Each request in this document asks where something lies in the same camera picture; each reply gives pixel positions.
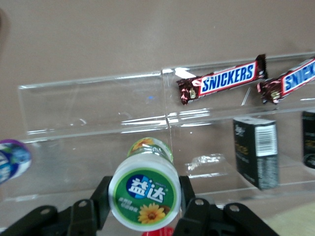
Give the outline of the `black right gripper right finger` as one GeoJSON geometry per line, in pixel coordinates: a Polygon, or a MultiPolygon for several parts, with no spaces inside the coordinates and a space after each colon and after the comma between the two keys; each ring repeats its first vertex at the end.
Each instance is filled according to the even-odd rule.
{"type": "Polygon", "coordinates": [[[188,176],[179,177],[183,216],[174,236],[277,236],[278,234],[247,206],[226,204],[222,209],[196,197],[188,176]]]}

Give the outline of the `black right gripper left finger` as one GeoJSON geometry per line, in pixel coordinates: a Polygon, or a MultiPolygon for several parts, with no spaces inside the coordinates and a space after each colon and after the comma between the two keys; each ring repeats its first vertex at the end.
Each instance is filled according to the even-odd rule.
{"type": "Polygon", "coordinates": [[[2,236],[95,236],[110,212],[109,183],[105,176],[90,198],[81,199],[65,210],[39,206],[3,232],[2,236]]]}

